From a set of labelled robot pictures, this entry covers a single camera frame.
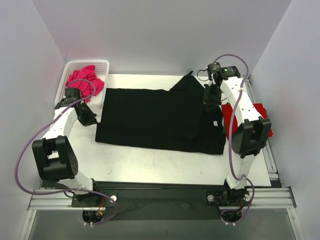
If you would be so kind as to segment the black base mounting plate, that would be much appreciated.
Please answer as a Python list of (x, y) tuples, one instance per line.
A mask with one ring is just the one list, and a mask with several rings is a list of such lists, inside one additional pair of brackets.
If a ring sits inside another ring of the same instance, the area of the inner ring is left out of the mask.
[(218, 220), (236, 222), (251, 202), (250, 187), (231, 189), (222, 185), (103, 182), (94, 189), (113, 198), (97, 194), (75, 194), (71, 205), (83, 208), (85, 220), (100, 221), (116, 213), (115, 220)]

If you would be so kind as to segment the black t shirt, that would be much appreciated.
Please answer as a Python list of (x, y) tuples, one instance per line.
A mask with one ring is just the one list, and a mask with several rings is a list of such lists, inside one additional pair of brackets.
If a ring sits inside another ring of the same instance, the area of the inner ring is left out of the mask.
[(222, 111), (203, 103), (204, 91), (191, 72), (170, 90), (109, 88), (95, 141), (222, 155), (226, 144)]

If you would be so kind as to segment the pink t shirt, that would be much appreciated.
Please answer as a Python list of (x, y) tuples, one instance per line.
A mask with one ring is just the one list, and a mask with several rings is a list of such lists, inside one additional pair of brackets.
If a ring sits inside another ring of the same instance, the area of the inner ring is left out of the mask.
[(80, 99), (86, 104), (101, 105), (105, 82), (97, 76), (96, 67), (87, 65), (80, 70), (74, 70), (67, 78), (66, 88), (78, 89)]

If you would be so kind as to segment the white plastic basket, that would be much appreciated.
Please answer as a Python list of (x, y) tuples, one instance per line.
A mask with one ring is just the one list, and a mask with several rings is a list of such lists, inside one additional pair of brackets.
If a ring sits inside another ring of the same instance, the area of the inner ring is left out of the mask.
[(106, 80), (110, 63), (107, 60), (73, 60), (67, 62), (58, 86), (54, 103), (57, 104), (65, 96), (65, 88), (77, 88), (80, 96), (92, 97), (85, 100), (88, 105), (102, 105), (106, 93)]

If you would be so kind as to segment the red folded t shirt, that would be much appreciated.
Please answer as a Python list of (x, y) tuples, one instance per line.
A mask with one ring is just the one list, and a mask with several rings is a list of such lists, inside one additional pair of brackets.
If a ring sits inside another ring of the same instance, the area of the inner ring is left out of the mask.
[[(224, 121), (224, 133), (227, 139), (229, 139), (230, 122), (233, 113), (232, 104), (223, 104), (221, 106), (223, 121)], [(259, 117), (267, 119), (267, 110), (262, 103), (251, 103), (250, 101), (240, 101), (236, 107), (235, 115), (233, 118), (233, 124), (231, 128), (231, 133), (234, 134), (241, 123), (245, 120), (256, 121)]]

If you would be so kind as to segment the aluminium frame rail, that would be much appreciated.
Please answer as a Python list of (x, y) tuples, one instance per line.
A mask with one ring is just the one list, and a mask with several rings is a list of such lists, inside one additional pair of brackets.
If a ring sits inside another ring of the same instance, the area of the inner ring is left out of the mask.
[[(52, 195), (33, 195), (29, 210), (97, 210), (95, 206), (73, 206), (73, 200), (64, 193)], [(252, 209), (294, 209), (297, 207), (291, 188), (255, 188), (251, 203)]]

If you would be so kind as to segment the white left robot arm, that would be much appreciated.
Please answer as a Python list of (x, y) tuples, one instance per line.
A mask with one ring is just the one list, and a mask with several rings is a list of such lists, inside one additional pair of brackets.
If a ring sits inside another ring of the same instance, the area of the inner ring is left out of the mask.
[(79, 170), (79, 164), (69, 141), (69, 135), (76, 121), (88, 127), (98, 123), (96, 114), (81, 99), (77, 88), (66, 88), (64, 98), (54, 108), (54, 123), (40, 140), (32, 143), (32, 152), (40, 178), (56, 182), (81, 195), (90, 206), (101, 201), (96, 182)]

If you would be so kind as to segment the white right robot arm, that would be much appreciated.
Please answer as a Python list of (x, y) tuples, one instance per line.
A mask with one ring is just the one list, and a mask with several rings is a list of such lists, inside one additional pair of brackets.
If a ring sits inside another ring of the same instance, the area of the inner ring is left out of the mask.
[(220, 106), (225, 96), (232, 109), (226, 125), (230, 174), (226, 178), (228, 188), (222, 190), (221, 197), (233, 204), (240, 197), (238, 190), (247, 186), (252, 163), (266, 146), (272, 124), (255, 108), (245, 91), (245, 79), (235, 66), (222, 67), (214, 62), (206, 72), (209, 83), (204, 86), (204, 104)]

